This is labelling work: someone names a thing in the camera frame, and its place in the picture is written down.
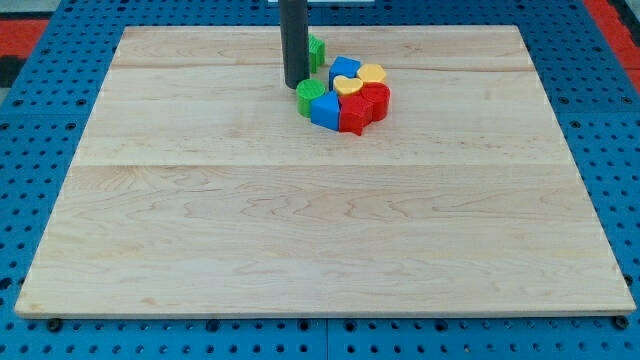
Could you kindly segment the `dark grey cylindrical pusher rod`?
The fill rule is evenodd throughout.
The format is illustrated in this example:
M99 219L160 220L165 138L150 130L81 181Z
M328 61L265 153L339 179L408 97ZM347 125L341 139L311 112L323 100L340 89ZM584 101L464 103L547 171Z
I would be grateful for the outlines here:
M308 1L279 0L285 84L296 89L309 78Z

